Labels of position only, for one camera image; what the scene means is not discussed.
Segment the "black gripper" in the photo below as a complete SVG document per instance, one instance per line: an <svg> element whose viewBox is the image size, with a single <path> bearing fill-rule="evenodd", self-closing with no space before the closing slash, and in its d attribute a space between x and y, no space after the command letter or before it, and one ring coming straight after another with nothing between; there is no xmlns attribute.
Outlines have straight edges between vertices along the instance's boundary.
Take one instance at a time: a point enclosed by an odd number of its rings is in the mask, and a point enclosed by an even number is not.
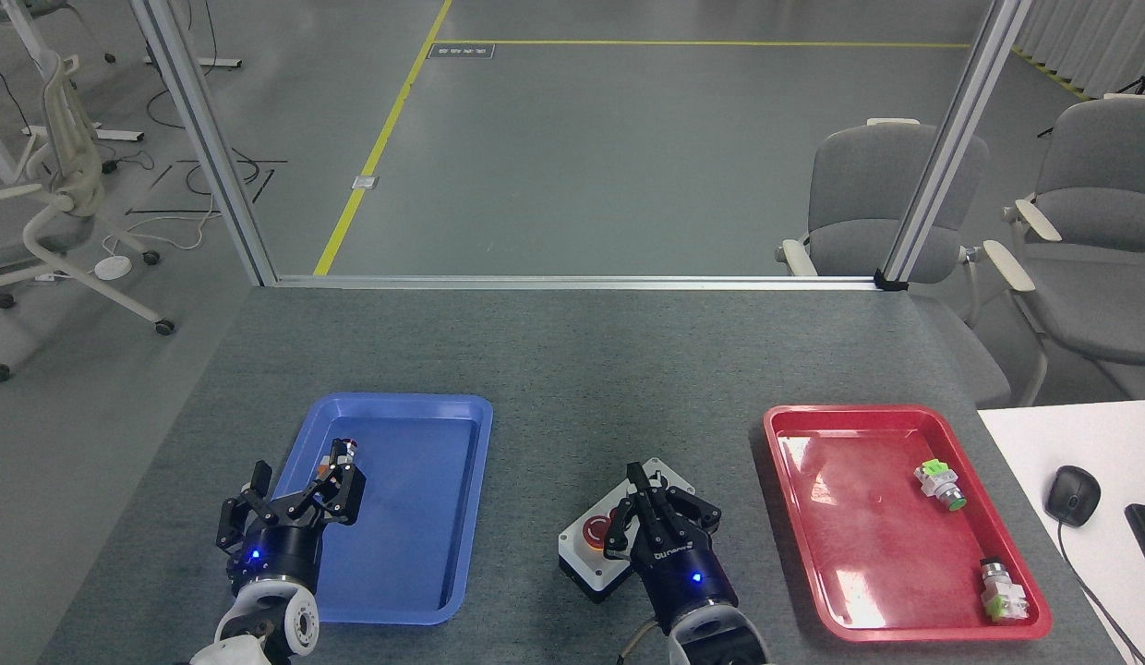
<svg viewBox="0 0 1145 665"><path fill-rule="evenodd" d="M256 460L252 475L238 494L227 498L219 518L215 546L229 554L227 576L232 593L252 581L284 578L315 593L319 586L322 535L327 523L352 525L358 517L366 477L357 464L332 464L327 472L297 494L281 499L281 518L292 527L270 527L274 510L264 501L273 468ZM248 514L260 521L252 523ZM242 547L231 551L236 544Z"/></svg>
<svg viewBox="0 0 1145 665"><path fill-rule="evenodd" d="M679 486L653 489L643 464L627 464L634 491L616 505L605 536L603 556L631 560L643 581L658 627L668 635L682 616L711 603L739 605L736 589L712 549L721 510ZM661 521L653 518L653 502ZM627 529L637 518L637 535Z"/></svg>

